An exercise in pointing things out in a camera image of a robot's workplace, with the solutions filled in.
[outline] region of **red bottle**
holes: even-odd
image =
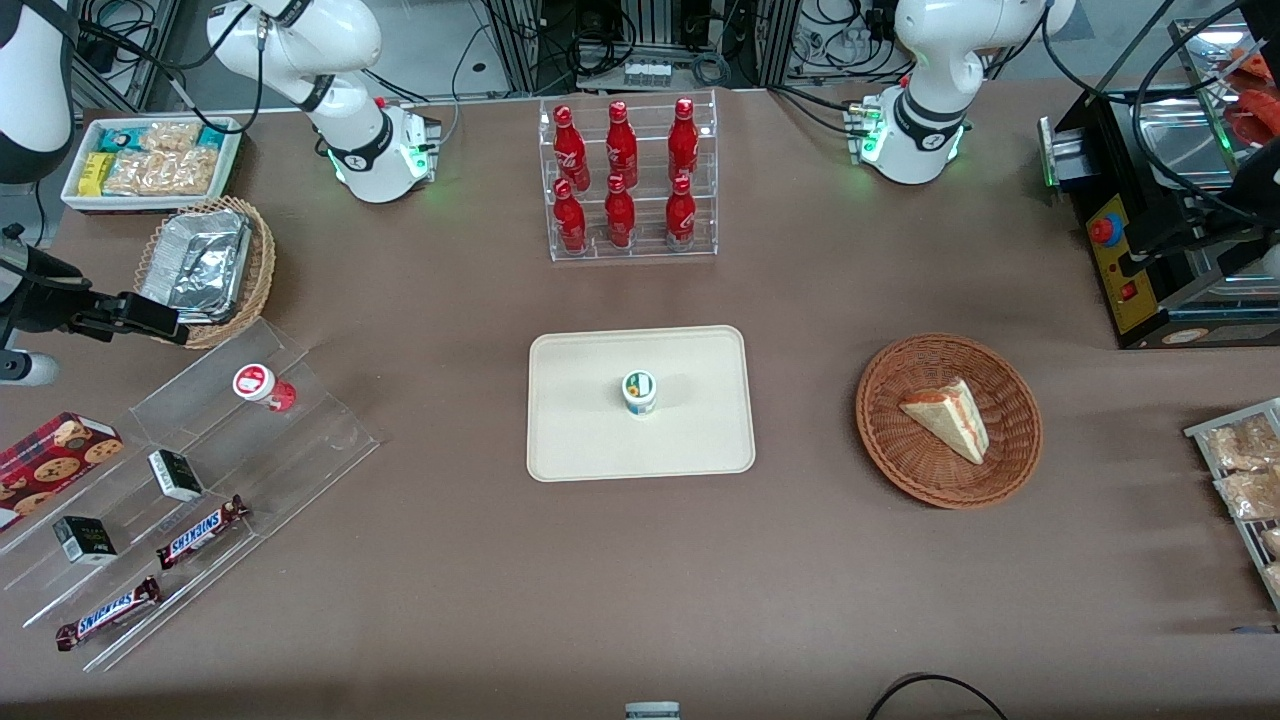
[[[604,214],[609,217],[609,242],[621,250],[631,247],[636,231],[636,204],[618,173],[609,176],[609,197],[604,201]]]
[[[636,131],[627,120],[627,104],[609,102],[609,135],[604,138],[609,154],[609,172],[622,176],[627,187],[640,182],[640,158],[636,151]]]
[[[573,186],[567,179],[556,178],[556,184],[552,187],[556,191],[552,213],[556,215],[556,228],[559,231],[564,252],[581,255],[586,252],[586,215],[582,213],[582,205],[573,197]]]
[[[698,206],[689,195],[689,176],[680,176],[671,183],[667,199],[667,247],[684,252],[694,245],[694,214]]]
[[[573,183],[573,190],[586,192],[591,187],[591,172],[586,169],[586,143],[582,133],[573,127],[573,113],[568,105],[559,105],[552,113],[556,118],[556,164],[561,177]]]
[[[698,127],[694,124],[694,101],[689,97],[676,100],[676,122],[667,136],[667,152],[671,158],[667,174],[672,181],[681,173],[694,176],[698,169]]]

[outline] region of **brown basket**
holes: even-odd
[[[904,413],[902,397],[964,378],[991,447],[974,465]],[[897,487],[940,507],[995,505],[1030,478],[1044,445],[1039,407],[1014,368],[991,348],[954,334],[920,334],[881,350],[858,383],[858,433]]]
[[[248,243],[248,259],[244,261],[244,278],[241,281],[238,305],[239,310],[230,320],[220,325],[187,325],[189,337],[186,347],[191,350],[209,350],[224,340],[230,340],[250,325],[262,314],[266,305],[266,296],[271,292],[271,273],[275,272],[275,240],[271,237],[271,228],[262,222],[262,215],[252,205],[238,197],[219,197],[209,200],[191,208],[184,208],[179,213],[170,215],[175,218],[188,213],[212,213],[214,210],[236,210],[243,213],[253,222],[253,236]],[[151,255],[155,252],[156,241],[160,240],[160,231],[164,223],[151,233],[151,242],[142,251],[142,261],[133,273],[133,291],[142,288],[142,279],[147,277],[151,268]]]

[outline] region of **red box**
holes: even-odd
[[[110,425],[63,413],[0,452],[0,532],[123,447]]]

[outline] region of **acrylic display stand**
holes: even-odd
[[[694,173],[690,188],[694,202],[698,205],[698,213],[694,217],[692,246],[684,252],[675,252],[667,247],[667,199],[671,197],[671,179],[667,173],[667,136],[675,120],[676,100],[680,97],[692,99],[694,124],[698,126],[699,133],[698,172]],[[559,167],[556,164],[556,123],[552,120],[552,110],[562,104],[573,110],[573,124],[586,142],[586,165],[591,170],[590,188],[577,195],[577,200],[586,213],[586,252],[582,255],[570,255],[564,251],[556,228],[556,215],[552,213],[552,206],[556,202],[552,183],[559,177]],[[575,99],[541,101],[538,150],[543,165],[543,202],[547,206],[547,237],[552,260],[590,261],[637,258],[680,260],[716,255],[719,249],[716,95],[709,91],[628,95],[627,115],[631,127],[636,131],[640,182],[630,191],[636,205],[636,237],[631,249],[620,250],[609,242],[604,215],[604,200],[609,193],[607,183],[609,163],[604,150],[604,138],[609,132],[608,108],[603,105],[582,106]]]
[[[84,671],[106,670],[164,625],[197,594],[378,448],[347,406],[316,379],[292,340],[259,319],[196,360],[114,423],[125,448],[109,466],[83,478],[0,536],[0,578],[19,621],[49,641],[47,661]],[[297,388],[287,413],[244,402],[230,388],[234,373],[264,363]],[[205,487],[201,500],[179,502],[160,492],[147,455],[180,452]],[[251,514],[183,562],[161,571],[165,547],[233,495]],[[51,525],[63,515],[100,519],[119,553],[95,568],[70,564]],[[138,610],[70,652],[58,652],[58,628],[155,575],[164,602]]]

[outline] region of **red button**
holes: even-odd
[[[1116,225],[1107,218],[1098,218],[1089,223],[1089,240],[1098,245],[1106,245],[1116,233]]]

